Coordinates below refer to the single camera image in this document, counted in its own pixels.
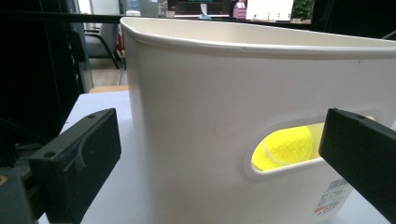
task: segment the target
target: label on bin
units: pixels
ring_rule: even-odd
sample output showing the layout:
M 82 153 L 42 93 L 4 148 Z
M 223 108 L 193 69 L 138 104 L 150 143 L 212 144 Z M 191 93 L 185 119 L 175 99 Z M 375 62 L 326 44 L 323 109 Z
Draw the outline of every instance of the label on bin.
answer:
M 345 179 L 334 180 L 329 187 L 323 191 L 322 196 L 314 209 L 314 217 L 323 217 L 331 212 L 336 212 L 347 200 L 352 187 Z

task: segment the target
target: bin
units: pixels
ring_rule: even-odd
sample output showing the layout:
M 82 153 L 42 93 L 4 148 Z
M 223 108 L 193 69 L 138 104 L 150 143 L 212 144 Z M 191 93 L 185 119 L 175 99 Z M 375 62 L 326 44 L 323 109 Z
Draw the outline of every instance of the bin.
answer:
M 395 42 L 224 21 L 121 25 L 151 223 L 322 222 L 352 187 L 322 158 L 257 171 L 255 147 L 333 107 L 395 120 Z

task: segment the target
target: table surface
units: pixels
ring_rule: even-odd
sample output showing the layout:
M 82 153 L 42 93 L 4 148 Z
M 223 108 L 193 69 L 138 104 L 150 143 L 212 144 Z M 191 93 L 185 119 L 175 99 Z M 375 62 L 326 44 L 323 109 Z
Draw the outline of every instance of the table surface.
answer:
M 81 94 L 67 119 L 63 131 L 96 111 L 116 108 L 122 154 L 116 167 L 102 186 L 82 223 L 149 224 L 149 206 L 145 198 L 140 154 L 133 147 L 134 127 L 128 91 Z M 42 216 L 38 222 L 49 223 Z M 353 190 L 336 216 L 322 224 L 388 224 L 389 222 Z

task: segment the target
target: plastic bottle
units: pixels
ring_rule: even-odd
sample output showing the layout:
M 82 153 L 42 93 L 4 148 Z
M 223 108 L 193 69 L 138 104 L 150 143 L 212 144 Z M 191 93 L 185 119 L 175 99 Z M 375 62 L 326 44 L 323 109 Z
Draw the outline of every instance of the plastic bottle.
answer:
M 140 11 L 140 1 L 139 0 L 126 0 L 126 10 L 127 11 Z

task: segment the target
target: yellow tennis ball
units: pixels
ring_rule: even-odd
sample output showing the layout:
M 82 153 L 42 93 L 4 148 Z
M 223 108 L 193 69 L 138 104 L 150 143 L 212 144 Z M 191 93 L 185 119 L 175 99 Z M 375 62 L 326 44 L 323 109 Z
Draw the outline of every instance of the yellow tennis ball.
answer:
M 306 126 L 276 131 L 266 136 L 252 156 L 253 166 L 261 171 L 307 161 L 313 149 L 312 134 Z

